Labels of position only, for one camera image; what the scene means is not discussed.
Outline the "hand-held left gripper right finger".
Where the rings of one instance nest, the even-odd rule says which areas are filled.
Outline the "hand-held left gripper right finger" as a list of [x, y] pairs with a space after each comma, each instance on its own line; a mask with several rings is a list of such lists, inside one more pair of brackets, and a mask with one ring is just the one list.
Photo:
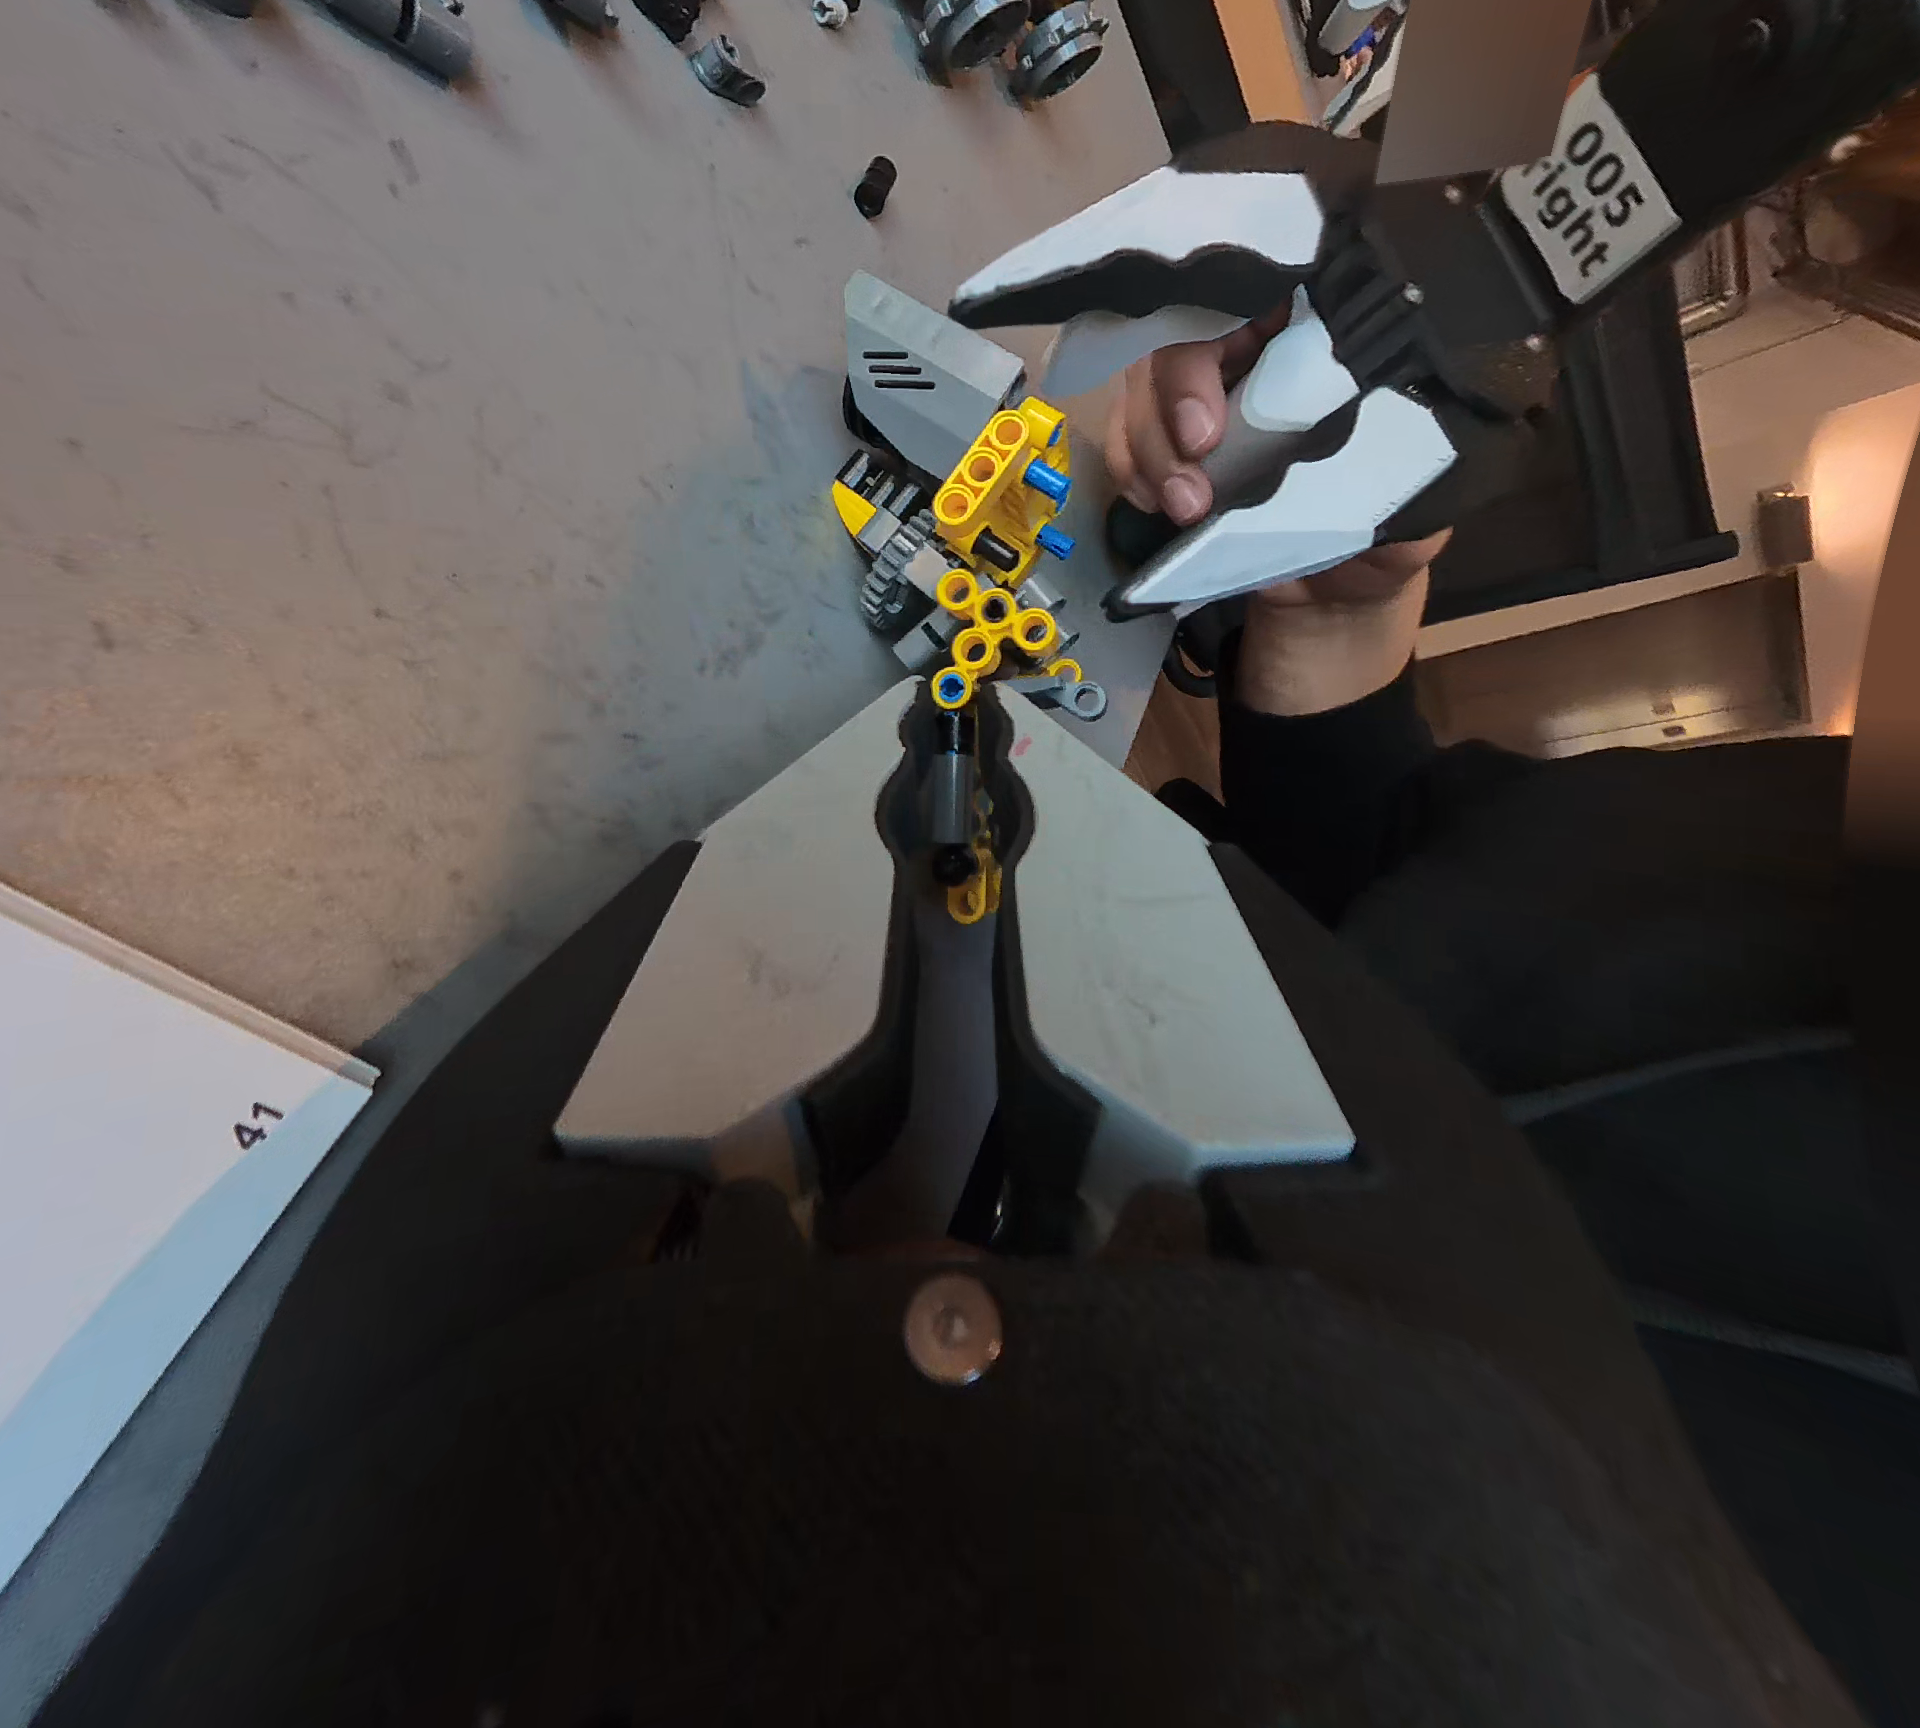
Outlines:
[[1218, 1172], [1347, 1165], [1340, 1107], [1208, 839], [1018, 693], [1009, 1033], [1036, 1175], [1072, 1207]]

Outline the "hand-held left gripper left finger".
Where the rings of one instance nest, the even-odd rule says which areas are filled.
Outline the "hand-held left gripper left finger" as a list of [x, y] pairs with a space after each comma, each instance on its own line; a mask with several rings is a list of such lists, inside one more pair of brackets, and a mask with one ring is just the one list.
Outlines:
[[895, 861], [875, 819], [915, 684], [700, 835], [553, 1122], [571, 1155], [817, 1188], [801, 1096], [879, 1016]]

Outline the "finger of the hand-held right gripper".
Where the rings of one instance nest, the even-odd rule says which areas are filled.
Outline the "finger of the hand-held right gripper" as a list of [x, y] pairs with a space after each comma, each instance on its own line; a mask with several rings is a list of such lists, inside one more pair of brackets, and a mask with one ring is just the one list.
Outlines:
[[1240, 491], [1215, 488], [1201, 521], [1108, 589], [1103, 616], [1188, 613], [1347, 563], [1455, 463], [1441, 424], [1409, 396], [1373, 390], [1334, 419], [1350, 419], [1343, 439], [1305, 459], [1283, 455], [1283, 435], [1245, 433], [1253, 457]]
[[1089, 394], [1157, 350], [1222, 339], [1283, 308], [1328, 221], [1299, 171], [1166, 164], [980, 266], [951, 291], [947, 320], [1052, 328], [1041, 394]]

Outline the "yellow brick arm with piston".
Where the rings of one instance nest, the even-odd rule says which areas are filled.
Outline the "yellow brick arm with piston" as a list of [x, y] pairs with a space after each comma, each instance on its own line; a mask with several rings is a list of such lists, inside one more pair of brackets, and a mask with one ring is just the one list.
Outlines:
[[1023, 603], [1009, 587], [991, 586], [966, 566], [938, 576], [932, 601], [951, 617], [953, 632], [926, 679], [932, 707], [924, 781], [928, 866], [943, 890], [950, 919], [971, 928], [995, 913], [1001, 886], [995, 803], [980, 751], [984, 691], [1003, 688], [1077, 718], [1100, 718], [1106, 699], [1068, 654], [1070, 637], [1050, 607]]

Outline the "yellow brick assembly with gear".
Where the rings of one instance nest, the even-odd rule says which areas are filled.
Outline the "yellow brick assembly with gear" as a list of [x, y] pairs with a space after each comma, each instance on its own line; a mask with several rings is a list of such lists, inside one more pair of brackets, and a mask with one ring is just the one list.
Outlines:
[[1014, 351], [872, 271], [847, 276], [841, 314], [854, 446], [828, 500], [864, 563], [859, 619], [938, 707], [995, 686], [1102, 720], [1106, 688], [1054, 586], [1076, 547], [1066, 416]]

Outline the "person's right forearm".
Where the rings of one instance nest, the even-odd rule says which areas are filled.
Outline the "person's right forearm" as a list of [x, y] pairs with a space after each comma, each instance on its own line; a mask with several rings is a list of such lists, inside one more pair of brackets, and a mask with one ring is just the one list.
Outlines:
[[1330, 928], [1367, 910], [1604, 922], [1825, 913], [1853, 738], [1527, 755], [1440, 743], [1413, 677], [1313, 714], [1218, 718], [1227, 835]]

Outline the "person's right hand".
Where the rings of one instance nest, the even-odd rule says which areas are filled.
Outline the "person's right hand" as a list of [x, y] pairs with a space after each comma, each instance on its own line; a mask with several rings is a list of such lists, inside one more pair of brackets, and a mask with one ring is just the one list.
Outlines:
[[[1203, 461], [1220, 444], [1230, 394], [1287, 323], [1286, 308], [1203, 341], [1155, 348], [1130, 363], [1106, 422], [1103, 457], [1118, 494], [1186, 530], [1214, 488]], [[1350, 707], [1407, 667], [1428, 601], [1428, 568], [1454, 532], [1392, 539], [1343, 563], [1255, 592], [1245, 607], [1231, 696], [1268, 715]]]

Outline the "white instruction booklet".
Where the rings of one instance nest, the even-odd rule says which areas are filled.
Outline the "white instruction booklet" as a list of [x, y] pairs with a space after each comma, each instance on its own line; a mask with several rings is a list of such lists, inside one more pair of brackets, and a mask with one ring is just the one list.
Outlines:
[[3, 1581], [376, 1083], [358, 1055], [3, 887]]

